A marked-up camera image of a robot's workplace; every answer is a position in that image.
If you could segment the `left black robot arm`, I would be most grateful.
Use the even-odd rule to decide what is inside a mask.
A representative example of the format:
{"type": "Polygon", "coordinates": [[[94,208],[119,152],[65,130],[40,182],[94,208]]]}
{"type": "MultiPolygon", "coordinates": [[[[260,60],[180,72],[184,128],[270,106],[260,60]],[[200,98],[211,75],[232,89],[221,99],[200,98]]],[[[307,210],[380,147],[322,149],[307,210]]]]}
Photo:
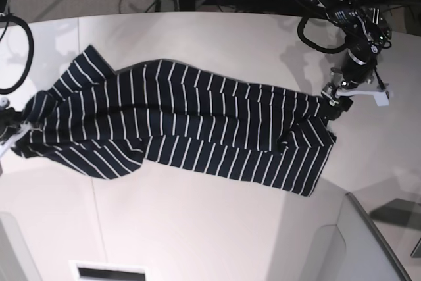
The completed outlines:
{"type": "Polygon", "coordinates": [[[361,0],[296,0],[306,14],[297,27],[299,39],[312,49],[324,54],[345,52],[339,68],[332,68],[330,81],[322,89],[325,100],[324,116],[335,120],[349,110],[352,97],[371,95],[377,106],[389,105],[387,85],[380,78],[378,55],[391,47],[391,29],[382,20],[377,7],[367,7],[361,0]],[[324,18],[345,34],[345,42],[339,47],[326,48],[304,35],[310,15],[324,18]]]}

